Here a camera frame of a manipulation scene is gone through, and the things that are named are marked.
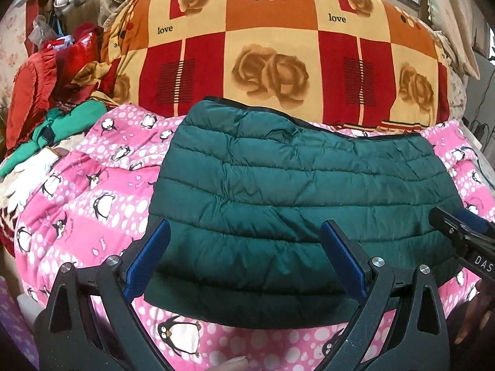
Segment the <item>person's right hand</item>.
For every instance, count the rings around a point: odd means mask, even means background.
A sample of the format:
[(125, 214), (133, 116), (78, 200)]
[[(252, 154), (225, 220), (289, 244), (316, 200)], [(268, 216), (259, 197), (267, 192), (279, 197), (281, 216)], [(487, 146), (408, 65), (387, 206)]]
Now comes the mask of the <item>person's right hand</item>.
[(454, 341), (456, 345), (472, 332), (482, 331), (494, 311), (494, 282), (479, 280), (475, 287), (477, 294), (469, 301), (464, 322)]

